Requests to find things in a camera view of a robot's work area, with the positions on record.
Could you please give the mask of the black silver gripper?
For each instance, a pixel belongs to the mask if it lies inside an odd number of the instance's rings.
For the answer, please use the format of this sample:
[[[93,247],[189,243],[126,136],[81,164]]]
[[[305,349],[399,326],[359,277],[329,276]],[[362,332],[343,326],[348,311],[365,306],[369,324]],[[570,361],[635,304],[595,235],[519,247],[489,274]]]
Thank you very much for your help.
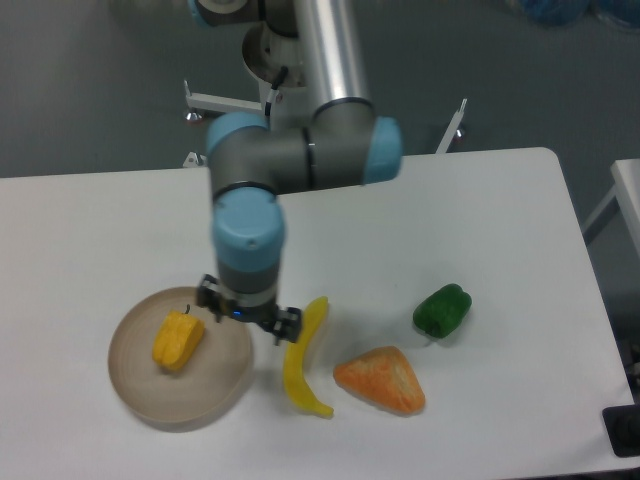
[[[254,293],[230,289],[212,275],[205,274],[196,288],[196,305],[208,310],[217,323],[223,317],[244,323],[256,323],[274,337],[274,344],[282,341],[296,343],[303,326],[299,308],[280,308],[277,305],[277,285]]]

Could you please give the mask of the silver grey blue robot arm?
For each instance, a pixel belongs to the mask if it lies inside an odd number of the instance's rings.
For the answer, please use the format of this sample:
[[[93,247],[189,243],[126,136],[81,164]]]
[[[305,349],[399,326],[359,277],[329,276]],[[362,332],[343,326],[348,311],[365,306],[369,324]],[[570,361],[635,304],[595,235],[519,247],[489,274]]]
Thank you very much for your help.
[[[205,276],[196,295],[217,318],[254,323],[293,343],[303,320],[300,310],[277,302],[286,237],[279,197],[395,178],[401,130],[370,101],[350,2],[193,1],[189,8],[208,26],[259,21],[301,48],[298,62],[279,64],[273,86],[302,73],[306,123],[274,129],[265,108],[226,113],[208,129],[217,275]]]

